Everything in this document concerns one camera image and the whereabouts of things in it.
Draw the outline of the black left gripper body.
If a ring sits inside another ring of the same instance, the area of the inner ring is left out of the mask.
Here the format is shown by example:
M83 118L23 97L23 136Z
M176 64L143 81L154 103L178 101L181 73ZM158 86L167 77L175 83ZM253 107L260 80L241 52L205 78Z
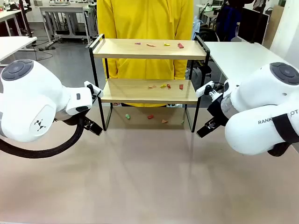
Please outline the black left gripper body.
M69 115L65 111L59 111L56 113L54 120L62 121L69 126L76 126L76 125L82 123L82 120L84 119L85 115L86 115L85 112L80 112L75 115Z

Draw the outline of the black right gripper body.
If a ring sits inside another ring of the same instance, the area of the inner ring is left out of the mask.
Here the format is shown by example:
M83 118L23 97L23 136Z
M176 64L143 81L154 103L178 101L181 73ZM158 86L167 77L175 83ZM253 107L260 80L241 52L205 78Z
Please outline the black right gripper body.
M207 108L208 112L212 115L212 118L209 120L209 122L215 124L227 124L228 118L226 117L226 115L223 113L221 109L222 100L223 100L223 96L220 95Z

